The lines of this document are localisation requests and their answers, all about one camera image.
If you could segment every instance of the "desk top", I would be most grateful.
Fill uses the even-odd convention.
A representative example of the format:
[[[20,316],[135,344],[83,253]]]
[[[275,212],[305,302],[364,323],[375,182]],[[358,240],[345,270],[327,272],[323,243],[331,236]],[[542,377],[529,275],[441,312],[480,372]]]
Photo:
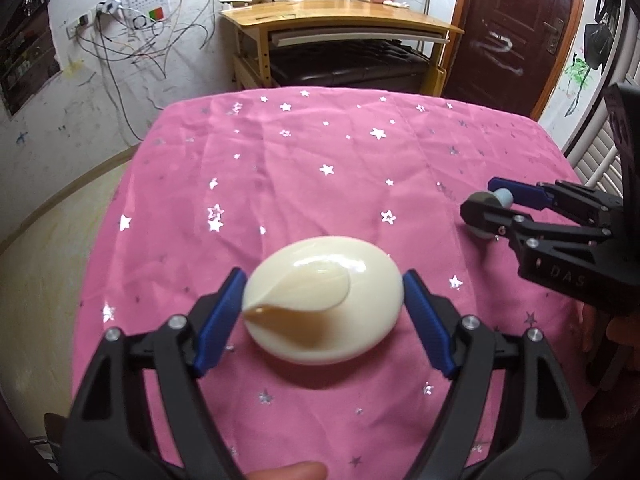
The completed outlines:
[[[577,181],[538,124],[443,99],[286,87],[167,107],[89,259],[74,388],[105,329],[154,330],[217,290],[233,266],[252,272],[292,242],[346,235],[375,243],[403,272],[417,269],[432,293],[491,328],[540,327],[582,408],[593,390],[573,300],[520,279],[508,240],[478,241],[460,219],[460,203],[496,174]],[[199,384],[242,471],[321,460],[329,480],[380,480],[405,475],[450,383],[430,366],[403,310],[376,348],[331,367],[270,358],[239,319],[220,365]],[[162,457],[177,463],[158,382],[146,387]],[[486,456],[499,403],[492,388],[473,462]]]
[[[461,28],[431,16],[425,16],[409,9],[382,4],[370,4],[358,0],[304,0],[302,2],[268,2],[237,9],[224,10],[222,15],[238,27],[258,25],[278,25],[287,22],[286,27],[313,25],[331,20],[334,25],[353,24],[381,25],[384,27],[412,28],[413,30],[446,30],[463,34]]]

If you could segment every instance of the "floor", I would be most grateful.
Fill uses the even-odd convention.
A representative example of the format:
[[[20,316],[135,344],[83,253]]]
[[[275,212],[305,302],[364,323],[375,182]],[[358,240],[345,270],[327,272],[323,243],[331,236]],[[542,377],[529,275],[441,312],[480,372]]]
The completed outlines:
[[[68,413],[74,317],[84,266],[126,165],[39,218],[0,254],[0,388],[27,436]]]

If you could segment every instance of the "white slatted panel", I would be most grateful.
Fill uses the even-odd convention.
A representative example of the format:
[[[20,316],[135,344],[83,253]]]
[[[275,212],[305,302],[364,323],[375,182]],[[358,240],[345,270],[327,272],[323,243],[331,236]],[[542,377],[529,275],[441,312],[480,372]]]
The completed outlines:
[[[636,38],[626,81],[635,85],[640,83],[640,38]],[[578,161],[574,168],[575,173],[585,186],[597,187],[607,193],[622,196],[620,158],[617,152],[607,120],[591,146]]]

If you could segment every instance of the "door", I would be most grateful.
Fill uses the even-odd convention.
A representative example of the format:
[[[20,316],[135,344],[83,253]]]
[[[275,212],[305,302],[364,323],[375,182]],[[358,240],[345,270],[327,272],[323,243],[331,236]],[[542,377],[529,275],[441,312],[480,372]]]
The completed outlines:
[[[469,0],[443,95],[528,116],[556,60],[572,0]]]

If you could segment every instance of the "screw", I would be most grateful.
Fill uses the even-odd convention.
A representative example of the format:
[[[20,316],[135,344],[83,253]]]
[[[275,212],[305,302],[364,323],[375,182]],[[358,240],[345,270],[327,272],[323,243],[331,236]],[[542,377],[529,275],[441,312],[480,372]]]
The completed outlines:
[[[107,330],[107,332],[104,333],[104,338],[107,341],[111,341],[113,343],[114,341],[120,339],[121,335],[122,331],[119,328],[110,328]]]
[[[480,320],[476,316],[465,316],[462,318],[462,326],[467,330],[475,330],[480,326]]]
[[[180,330],[181,328],[184,328],[186,324],[187,324],[187,318],[184,317],[182,314],[178,314],[177,316],[171,316],[169,318],[168,325],[174,330]]]
[[[534,343],[542,341],[544,336],[545,335],[542,333],[542,330],[539,328],[529,328],[529,330],[527,330],[527,337]]]

